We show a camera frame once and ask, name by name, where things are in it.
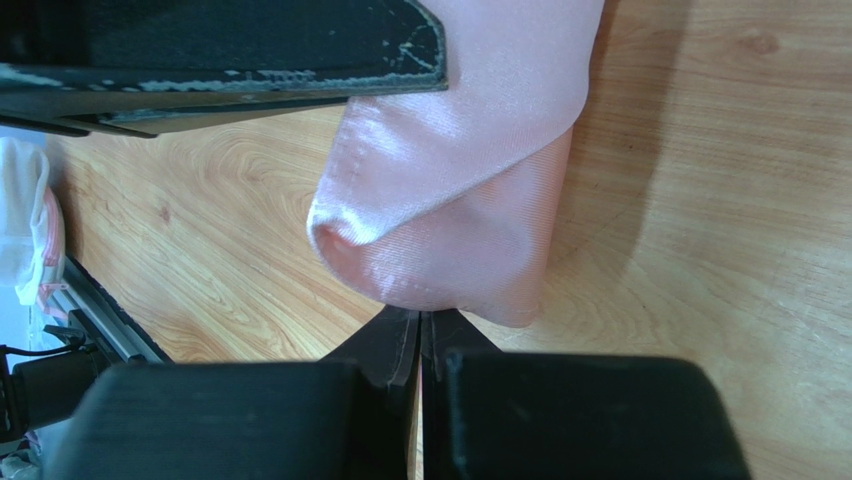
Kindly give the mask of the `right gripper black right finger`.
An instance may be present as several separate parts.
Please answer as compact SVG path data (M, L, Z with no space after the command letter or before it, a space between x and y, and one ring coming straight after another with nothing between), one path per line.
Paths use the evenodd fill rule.
M421 317L428 479L747 479L709 377L655 356L504 352Z

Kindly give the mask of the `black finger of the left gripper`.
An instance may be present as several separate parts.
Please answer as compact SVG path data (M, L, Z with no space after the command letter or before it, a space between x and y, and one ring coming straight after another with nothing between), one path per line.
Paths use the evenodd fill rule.
M5 1L1 122L137 138L447 87L417 1Z

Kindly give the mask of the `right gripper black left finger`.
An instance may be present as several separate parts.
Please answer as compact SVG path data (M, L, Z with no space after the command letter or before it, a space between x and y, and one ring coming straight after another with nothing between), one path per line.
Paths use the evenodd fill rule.
M408 479L418 329L386 307L316 361L114 366L44 477Z

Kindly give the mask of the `pink cloth napkin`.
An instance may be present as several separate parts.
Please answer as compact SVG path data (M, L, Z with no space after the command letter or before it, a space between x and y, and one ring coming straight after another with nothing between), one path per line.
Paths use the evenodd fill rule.
M430 1L445 91L351 99L307 219L344 284L522 327L537 312L600 1Z

